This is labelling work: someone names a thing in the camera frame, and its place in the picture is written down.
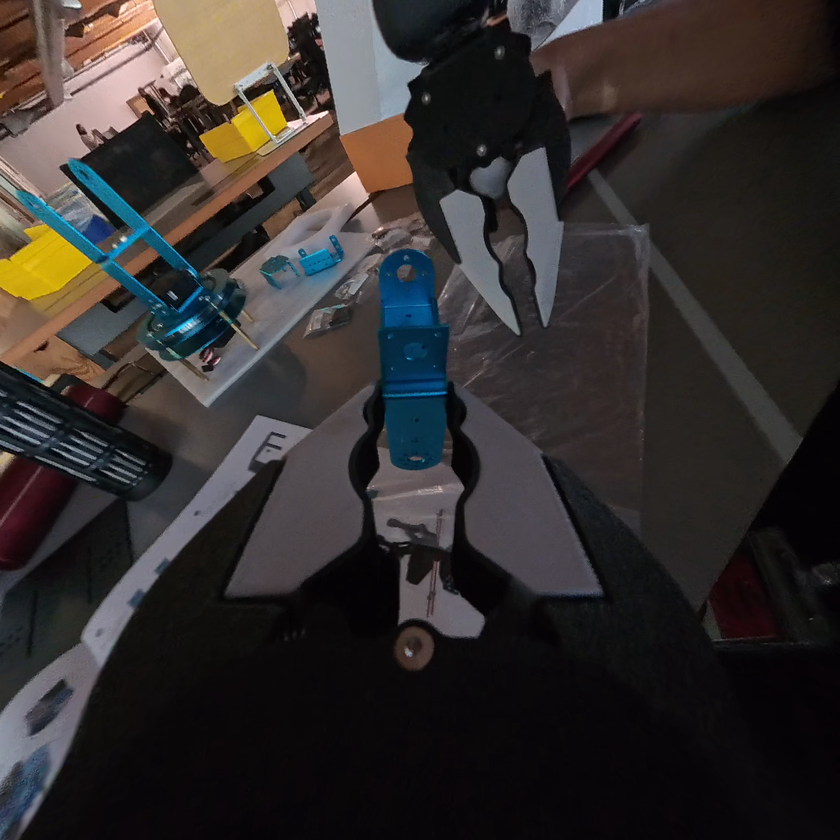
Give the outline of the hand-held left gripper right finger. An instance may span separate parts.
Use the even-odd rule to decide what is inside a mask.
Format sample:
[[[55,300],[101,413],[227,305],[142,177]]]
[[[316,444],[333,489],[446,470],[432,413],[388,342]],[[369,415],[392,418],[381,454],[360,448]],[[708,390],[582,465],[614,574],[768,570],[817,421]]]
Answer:
[[[465,388],[448,395],[452,467],[463,486],[451,574],[484,617],[604,596],[542,451]]]

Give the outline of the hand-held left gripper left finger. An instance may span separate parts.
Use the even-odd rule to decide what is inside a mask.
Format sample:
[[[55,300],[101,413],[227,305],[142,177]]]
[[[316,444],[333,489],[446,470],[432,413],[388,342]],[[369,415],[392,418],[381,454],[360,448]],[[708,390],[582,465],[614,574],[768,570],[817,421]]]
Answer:
[[[381,388],[366,386],[281,463],[225,591],[279,604],[281,636],[396,630],[399,563],[379,540],[368,494],[383,426]]]

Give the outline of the long blue U bracket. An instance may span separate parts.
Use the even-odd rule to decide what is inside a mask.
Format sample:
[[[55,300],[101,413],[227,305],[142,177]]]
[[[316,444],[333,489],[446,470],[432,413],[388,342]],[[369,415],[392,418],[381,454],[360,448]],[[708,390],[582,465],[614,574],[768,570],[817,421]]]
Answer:
[[[392,398],[437,397],[448,390],[449,328],[441,322],[432,260],[413,248],[379,269],[381,386]]]

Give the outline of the short blue U bracket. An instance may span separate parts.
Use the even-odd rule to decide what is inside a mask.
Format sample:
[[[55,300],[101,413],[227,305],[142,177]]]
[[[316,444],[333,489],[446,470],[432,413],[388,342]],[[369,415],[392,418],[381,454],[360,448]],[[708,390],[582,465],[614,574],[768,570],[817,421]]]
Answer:
[[[438,466],[447,432],[447,394],[384,394],[385,431],[394,467],[418,471]]]

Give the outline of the person's right hand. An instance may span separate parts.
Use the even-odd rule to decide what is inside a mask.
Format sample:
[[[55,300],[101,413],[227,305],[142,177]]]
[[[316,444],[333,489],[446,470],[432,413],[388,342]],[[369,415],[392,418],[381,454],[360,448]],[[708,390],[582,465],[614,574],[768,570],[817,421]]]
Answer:
[[[567,120],[628,110],[616,80],[616,39],[616,29],[604,24],[556,38],[532,52],[535,74],[549,73]]]

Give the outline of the white pillar with orange base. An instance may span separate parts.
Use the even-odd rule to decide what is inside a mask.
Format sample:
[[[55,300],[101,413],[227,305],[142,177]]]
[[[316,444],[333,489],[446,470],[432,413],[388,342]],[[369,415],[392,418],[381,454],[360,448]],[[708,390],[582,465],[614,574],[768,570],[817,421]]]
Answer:
[[[411,185],[413,137],[403,114],[422,66],[386,46],[370,1],[317,1],[340,140],[362,186],[378,193]]]

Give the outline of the clear plastic bag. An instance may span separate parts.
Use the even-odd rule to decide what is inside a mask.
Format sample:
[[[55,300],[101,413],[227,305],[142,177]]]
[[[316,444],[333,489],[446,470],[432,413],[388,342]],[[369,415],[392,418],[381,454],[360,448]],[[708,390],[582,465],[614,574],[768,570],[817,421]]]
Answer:
[[[636,535],[641,532],[648,354],[647,225],[570,224],[563,229],[549,327],[521,305],[515,336],[458,268],[444,280],[450,379],[570,467]],[[400,564],[398,622],[424,620],[441,634],[474,637],[484,623],[448,570],[456,495],[451,444],[433,469],[409,473],[379,449],[369,486],[376,528]]]

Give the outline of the group of small parts bags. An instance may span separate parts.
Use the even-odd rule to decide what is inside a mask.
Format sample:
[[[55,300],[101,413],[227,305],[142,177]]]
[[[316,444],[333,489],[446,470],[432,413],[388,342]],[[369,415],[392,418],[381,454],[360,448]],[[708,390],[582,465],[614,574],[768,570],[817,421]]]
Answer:
[[[379,268],[385,257],[400,249],[417,249],[425,253],[432,240],[419,213],[377,228],[373,233],[372,252],[363,257],[348,278],[334,289],[331,306],[311,312],[303,336],[315,338],[348,325],[358,305],[377,291]]]

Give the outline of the white foam board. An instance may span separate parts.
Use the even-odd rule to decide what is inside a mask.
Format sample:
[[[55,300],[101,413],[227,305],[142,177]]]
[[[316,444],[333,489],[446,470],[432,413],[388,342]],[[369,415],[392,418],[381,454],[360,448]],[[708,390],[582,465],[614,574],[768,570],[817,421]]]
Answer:
[[[372,251],[374,245],[370,234],[343,231],[353,212],[351,203],[315,206],[233,272],[232,278],[246,293],[245,309],[254,319],[245,324],[244,331],[256,343],[256,349],[236,334],[222,349],[220,361],[213,371],[205,373],[204,378],[181,362],[164,362],[167,373],[199,403],[213,405]],[[311,254],[330,248],[332,236],[343,249],[343,261],[314,276],[306,276],[300,266],[299,249]],[[290,278],[281,290],[271,287],[259,273],[260,266],[269,257],[277,255],[291,259],[300,273],[300,277]]]

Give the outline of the yellow storage bin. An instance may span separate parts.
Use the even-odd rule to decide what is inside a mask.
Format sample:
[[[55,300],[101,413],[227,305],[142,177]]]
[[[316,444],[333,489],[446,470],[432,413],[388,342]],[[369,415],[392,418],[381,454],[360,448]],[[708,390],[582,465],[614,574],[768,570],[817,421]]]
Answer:
[[[253,141],[249,138],[246,123],[250,119],[243,110],[228,122],[216,126],[199,136],[203,147],[214,159],[230,162],[256,151]]]
[[[29,244],[1,260],[1,289],[15,298],[32,301],[59,291],[92,264],[45,224],[24,232]]]
[[[233,123],[242,135],[248,151],[257,151],[271,137],[277,137],[288,127],[277,95],[272,89],[252,100],[250,106],[240,107]]]

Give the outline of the grey flat box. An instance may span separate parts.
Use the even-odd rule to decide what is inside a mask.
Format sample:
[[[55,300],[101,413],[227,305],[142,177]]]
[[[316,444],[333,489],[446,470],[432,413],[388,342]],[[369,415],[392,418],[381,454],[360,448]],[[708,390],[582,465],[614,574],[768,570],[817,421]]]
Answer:
[[[133,562],[126,507],[114,503],[15,583],[2,603],[2,670],[44,664],[74,647]]]

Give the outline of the black slotted cylinder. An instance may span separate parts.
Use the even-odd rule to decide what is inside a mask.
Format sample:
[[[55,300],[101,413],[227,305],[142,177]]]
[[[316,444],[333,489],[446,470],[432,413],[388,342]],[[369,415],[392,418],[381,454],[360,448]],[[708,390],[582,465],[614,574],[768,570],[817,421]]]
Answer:
[[[1,449],[130,501],[149,496],[172,469],[161,448],[6,364]]]

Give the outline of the pale yellow panel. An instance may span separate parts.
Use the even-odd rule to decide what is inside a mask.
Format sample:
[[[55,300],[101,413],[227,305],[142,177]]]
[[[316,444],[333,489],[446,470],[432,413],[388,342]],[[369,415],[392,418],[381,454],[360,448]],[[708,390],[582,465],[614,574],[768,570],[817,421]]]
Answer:
[[[153,1],[175,51],[205,99],[223,106],[235,85],[290,54],[274,1]]]

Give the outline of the person's dark clothing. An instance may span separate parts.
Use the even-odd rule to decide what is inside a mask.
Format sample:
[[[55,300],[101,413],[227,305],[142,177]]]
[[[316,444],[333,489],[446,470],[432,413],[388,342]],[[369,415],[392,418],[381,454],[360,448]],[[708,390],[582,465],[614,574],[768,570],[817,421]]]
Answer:
[[[838,565],[838,467],[835,386],[742,542],[777,528],[808,566]],[[763,761],[784,791],[795,838],[839,837],[838,583],[825,598],[835,622],[831,647],[718,647]]]

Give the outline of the blue storage bin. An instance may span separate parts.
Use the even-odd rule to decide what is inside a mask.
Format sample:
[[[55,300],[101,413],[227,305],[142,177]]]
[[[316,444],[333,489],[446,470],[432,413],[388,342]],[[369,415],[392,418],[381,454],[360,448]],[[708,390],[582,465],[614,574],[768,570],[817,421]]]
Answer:
[[[58,226],[54,218],[46,218],[44,213],[38,212],[38,218],[41,223],[55,231],[60,237],[66,238],[64,228],[70,227],[94,245],[100,245],[116,233],[115,228],[110,224],[109,220],[97,214],[70,221],[59,217],[61,222]]]

